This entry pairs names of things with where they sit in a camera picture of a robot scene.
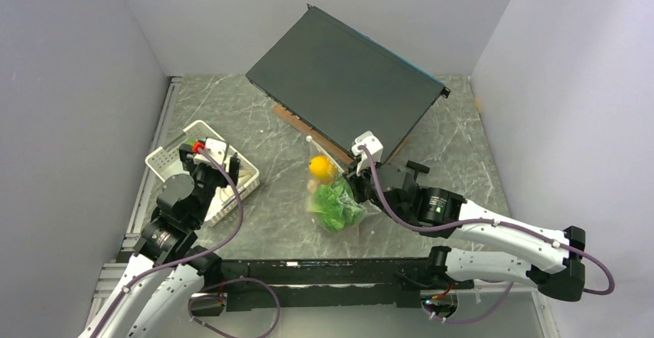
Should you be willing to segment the green lettuce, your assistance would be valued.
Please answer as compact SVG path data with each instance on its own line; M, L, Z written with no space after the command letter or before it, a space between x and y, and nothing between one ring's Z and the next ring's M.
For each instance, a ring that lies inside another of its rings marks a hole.
M331 184L320 184L308 200L307 211L334 234L358 225L366 215L365 207L354 201L349 185L342 178Z

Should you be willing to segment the polka dot zip bag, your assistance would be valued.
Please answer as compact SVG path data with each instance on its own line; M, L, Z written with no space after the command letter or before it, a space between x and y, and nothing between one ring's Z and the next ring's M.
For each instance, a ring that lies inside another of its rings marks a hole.
M359 238L366 208L354 200L342 165L308 135L306 212L322 230L347 242Z

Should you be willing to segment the yellow lemon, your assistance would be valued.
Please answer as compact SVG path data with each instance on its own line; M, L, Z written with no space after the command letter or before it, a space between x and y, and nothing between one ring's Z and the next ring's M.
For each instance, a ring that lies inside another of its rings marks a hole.
M314 156L308 164L309 173L320 181L332 181L339 174L338 168L325 155Z

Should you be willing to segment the white mushrooms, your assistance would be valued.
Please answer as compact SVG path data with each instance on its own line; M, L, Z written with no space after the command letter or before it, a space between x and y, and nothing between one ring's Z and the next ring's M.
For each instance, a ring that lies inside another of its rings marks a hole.
M241 189L245 184L254 176L254 172L250 168L241 168L238 174L238 181L236 182L237 188ZM221 188L219 191L220 199L223 201L228 200L234 195L232 187L228 184L225 188Z

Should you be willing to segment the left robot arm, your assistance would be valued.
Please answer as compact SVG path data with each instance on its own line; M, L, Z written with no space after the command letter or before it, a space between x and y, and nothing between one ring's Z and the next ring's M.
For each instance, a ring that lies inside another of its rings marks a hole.
M183 171L163 183L150 221L109 298L82 337L153 337L196 292L220 285L221 258L196 245L218 188L238 190L241 158L222 140L178 148Z

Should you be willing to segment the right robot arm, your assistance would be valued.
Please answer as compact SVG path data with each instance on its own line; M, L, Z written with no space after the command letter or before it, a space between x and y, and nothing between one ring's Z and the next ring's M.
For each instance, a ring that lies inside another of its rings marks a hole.
M481 207L460 194L416 182L428 168L411 162L413 173L377 164L361 173L350 167L343 178L357 202L370 202L409 230L431 238L455 238L491 251L445 248L430 253L425 277L435 288L448 282L485 279L534 286L552 299L577 302L585 288L582 254L585 231L528 225Z

